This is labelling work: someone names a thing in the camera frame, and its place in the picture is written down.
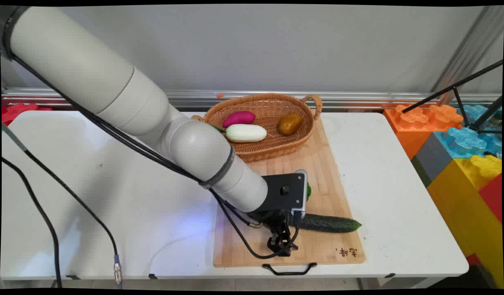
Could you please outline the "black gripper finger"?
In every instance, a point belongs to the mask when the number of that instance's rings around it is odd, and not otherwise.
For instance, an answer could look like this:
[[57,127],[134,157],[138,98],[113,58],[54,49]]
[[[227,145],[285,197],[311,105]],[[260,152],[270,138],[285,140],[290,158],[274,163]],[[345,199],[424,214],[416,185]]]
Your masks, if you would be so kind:
[[298,226],[295,228],[295,232],[293,235],[290,232],[290,228],[288,225],[282,226],[281,232],[281,256],[291,256],[292,249],[298,249],[297,246],[294,245],[295,239],[298,237]]
[[272,252],[279,252],[283,248],[283,229],[281,227],[271,227],[270,228],[271,237],[268,239],[267,247]]

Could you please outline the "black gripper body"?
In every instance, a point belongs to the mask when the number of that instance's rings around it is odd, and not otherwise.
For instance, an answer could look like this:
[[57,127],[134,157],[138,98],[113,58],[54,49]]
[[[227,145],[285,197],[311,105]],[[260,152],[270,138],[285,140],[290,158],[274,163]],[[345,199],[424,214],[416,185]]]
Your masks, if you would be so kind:
[[289,232],[295,225],[295,217],[306,214],[307,173],[263,176],[267,183],[267,195],[258,209],[248,213],[253,220],[263,223],[271,231]]

